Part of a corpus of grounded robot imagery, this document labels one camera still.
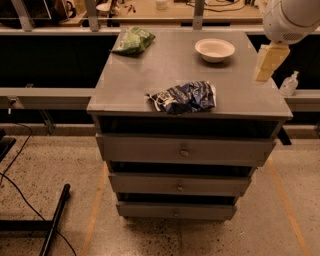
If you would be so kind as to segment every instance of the cabinet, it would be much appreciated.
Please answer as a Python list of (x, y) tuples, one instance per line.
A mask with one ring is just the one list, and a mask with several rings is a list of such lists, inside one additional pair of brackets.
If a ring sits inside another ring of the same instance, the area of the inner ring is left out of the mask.
[[(231, 219), (291, 112), (272, 81), (252, 81), (255, 51), (245, 34), (152, 32), (156, 41), (143, 55), (109, 57), (87, 109), (118, 213)], [(207, 37), (231, 41), (240, 52), (223, 64), (205, 63), (193, 47)], [(152, 62), (160, 55), (158, 63)], [(156, 112), (144, 94), (172, 86), (179, 77), (215, 81), (217, 107), (178, 116)]]

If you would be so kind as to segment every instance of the drawer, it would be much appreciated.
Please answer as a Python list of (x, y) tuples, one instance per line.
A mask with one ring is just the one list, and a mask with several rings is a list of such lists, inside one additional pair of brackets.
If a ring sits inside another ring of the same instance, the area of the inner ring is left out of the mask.
[(192, 205), (165, 203), (118, 203), (117, 210), (123, 217), (175, 218), (197, 220), (231, 220), (236, 206)]
[(230, 220), (236, 212), (232, 197), (121, 194), (120, 216)]
[(173, 195), (243, 196), (251, 179), (155, 173), (111, 173), (114, 192)]
[(263, 166), (275, 143), (270, 139), (97, 134), (106, 161)]

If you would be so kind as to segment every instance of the concrete floor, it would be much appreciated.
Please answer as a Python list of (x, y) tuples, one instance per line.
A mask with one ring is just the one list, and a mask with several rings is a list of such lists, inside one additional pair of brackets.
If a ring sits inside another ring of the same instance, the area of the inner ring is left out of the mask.
[[(17, 139), (0, 171), (26, 139), (26, 129), (7, 126)], [(52, 218), (64, 184), (71, 197), (59, 230), (78, 256), (320, 255), (320, 139), (312, 126), (286, 126), (293, 145), (278, 142), (238, 203), (231, 221), (119, 217), (93, 126), (58, 126), (34, 135), (7, 175), (30, 204)], [(6, 180), (0, 189), (1, 219), (37, 219)], [(43, 238), (0, 232), (0, 255), (39, 255)], [(57, 236), (50, 255), (73, 255)]]

